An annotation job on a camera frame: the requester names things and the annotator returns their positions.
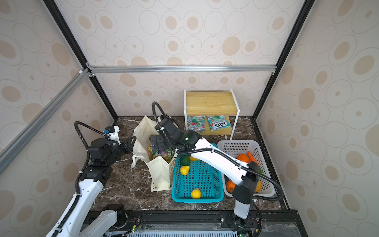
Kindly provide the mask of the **green yellow snack bag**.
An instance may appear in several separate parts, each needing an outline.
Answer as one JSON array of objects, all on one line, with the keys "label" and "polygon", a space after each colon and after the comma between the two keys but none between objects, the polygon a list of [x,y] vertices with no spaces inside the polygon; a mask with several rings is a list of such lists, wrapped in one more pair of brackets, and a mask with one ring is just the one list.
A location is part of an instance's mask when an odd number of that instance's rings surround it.
[{"label": "green yellow snack bag", "polygon": [[167,156],[165,157],[162,157],[160,154],[159,154],[159,151],[153,151],[153,159],[161,156],[168,164],[171,163],[172,159],[173,159],[173,152],[171,149],[164,149],[164,150],[167,150]]}]

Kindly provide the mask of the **floral cream grocery tote bag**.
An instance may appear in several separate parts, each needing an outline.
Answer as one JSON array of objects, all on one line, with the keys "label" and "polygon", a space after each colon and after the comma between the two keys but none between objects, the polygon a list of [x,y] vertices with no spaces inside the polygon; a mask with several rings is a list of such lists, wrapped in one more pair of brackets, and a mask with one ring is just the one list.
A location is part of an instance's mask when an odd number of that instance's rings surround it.
[{"label": "floral cream grocery tote bag", "polygon": [[159,135],[155,129],[156,125],[154,120],[144,116],[134,129],[133,136],[136,137],[136,141],[133,146],[133,162],[131,165],[134,168],[138,160],[146,163],[152,177],[151,191],[153,192],[172,189],[173,169],[175,166],[174,159],[168,163],[161,156],[153,158],[153,155],[148,151],[148,146],[151,145],[150,137]]}]

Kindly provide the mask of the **purple eggplant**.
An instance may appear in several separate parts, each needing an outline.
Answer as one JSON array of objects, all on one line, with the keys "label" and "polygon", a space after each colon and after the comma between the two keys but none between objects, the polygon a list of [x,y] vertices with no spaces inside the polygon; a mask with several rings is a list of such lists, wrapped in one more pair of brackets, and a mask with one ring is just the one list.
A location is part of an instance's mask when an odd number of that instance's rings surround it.
[{"label": "purple eggplant", "polygon": [[159,154],[160,154],[162,157],[165,157],[165,156],[167,156],[167,150],[160,150],[160,151],[159,151]]}]

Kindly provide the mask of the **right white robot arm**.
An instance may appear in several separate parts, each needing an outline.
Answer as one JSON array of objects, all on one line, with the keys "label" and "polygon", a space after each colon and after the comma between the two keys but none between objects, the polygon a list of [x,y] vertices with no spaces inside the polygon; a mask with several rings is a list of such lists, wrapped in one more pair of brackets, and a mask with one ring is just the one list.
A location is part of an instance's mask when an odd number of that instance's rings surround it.
[{"label": "right white robot arm", "polygon": [[232,196],[235,199],[235,216],[247,219],[253,194],[257,187],[257,165],[231,157],[213,146],[200,134],[180,127],[170,117],[162,120],[155,118],[155,129],[163,137],[164,143],[177,156],[192,156],[201,160],[227,176],[235,185]]}]

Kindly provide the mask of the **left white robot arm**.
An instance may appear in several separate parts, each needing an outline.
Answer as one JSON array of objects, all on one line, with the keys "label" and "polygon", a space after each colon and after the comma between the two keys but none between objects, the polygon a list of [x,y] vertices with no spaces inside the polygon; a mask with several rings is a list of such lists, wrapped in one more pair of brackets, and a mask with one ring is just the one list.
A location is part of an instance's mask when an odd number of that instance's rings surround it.
[{"label": "left white robot arm", "polygon": [[75,181],[76,192],[64,213],[47,234],[49,237],[101,237],[109,229],[122,229],[127,225],[127,214],[122,204],[110,204],[83,228],[86,217],[107,183],[112,165],[126,154],[133,152],[135,137],[120,142],[98,138],[87,149],[91,161]]}]

